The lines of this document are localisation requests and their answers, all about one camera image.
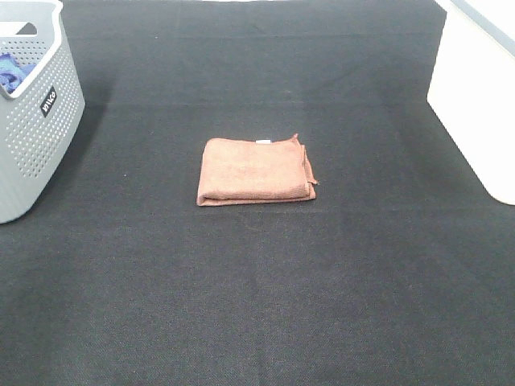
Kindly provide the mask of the brown microfiber towel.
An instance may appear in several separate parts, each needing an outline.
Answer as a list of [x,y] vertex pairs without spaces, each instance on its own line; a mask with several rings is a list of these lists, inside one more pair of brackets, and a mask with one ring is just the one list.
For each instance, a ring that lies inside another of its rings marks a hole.
[[196,204],[308,201],[317,184],[297,134],[271,143],[212,138],[202,154]]

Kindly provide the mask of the grey perforated laundry basket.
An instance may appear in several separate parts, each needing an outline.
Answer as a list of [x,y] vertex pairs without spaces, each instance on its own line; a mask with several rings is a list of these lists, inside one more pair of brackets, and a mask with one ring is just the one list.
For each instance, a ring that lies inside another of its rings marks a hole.
[[1,221],[28,212],[66,153],[84,96],[61,1],[3,1],[1,54],[34,64],[12,93],[1,85]]

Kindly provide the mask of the white woven storage basket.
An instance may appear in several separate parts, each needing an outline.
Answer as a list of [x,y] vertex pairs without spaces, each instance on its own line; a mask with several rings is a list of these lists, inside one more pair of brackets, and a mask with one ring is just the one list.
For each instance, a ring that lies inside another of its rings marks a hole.
[[485,190],[514,203],[514,3],[441,1],[427,101]]

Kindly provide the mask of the blue towel in basket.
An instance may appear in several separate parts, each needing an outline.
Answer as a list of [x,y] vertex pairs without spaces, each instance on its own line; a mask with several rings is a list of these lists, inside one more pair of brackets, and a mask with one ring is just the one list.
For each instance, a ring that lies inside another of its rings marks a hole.
[[12,93],[29,76],[34,64],[19,65],[10,53],[1,54],[1,85]]

